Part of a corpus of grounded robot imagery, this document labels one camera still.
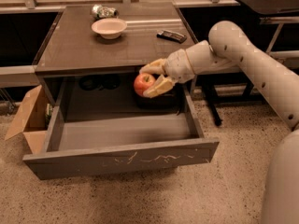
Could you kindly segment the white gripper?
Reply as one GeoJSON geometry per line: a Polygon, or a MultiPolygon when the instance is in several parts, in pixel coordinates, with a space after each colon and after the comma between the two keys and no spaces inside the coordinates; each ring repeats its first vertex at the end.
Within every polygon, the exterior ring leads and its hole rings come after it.
{"type": "Polygon", "coordinates": [[[189,58],[184,49],[171,53],[166,59],[158,59],[144,65],[140,74],[160,75],[158,79],[143,92],[146,98],[154,98],[173,89],[176,83],[185,83],[195,77],[189,58]]]}

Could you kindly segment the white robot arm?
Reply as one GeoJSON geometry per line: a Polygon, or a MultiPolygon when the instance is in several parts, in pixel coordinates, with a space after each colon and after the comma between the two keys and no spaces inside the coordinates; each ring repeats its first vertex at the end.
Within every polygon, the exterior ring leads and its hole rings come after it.
{"type": "Polygon", "coordinates": [[[278,144],[269,164],[261,224],[299,224],[299,76],[256,48],[239,26],[220,21],[212,26],[207,40],[143,66],[142,73],[156,74],[158,79],[142,94],[153,98],[203,72],[234,65],[292,130],[278,144]]]}

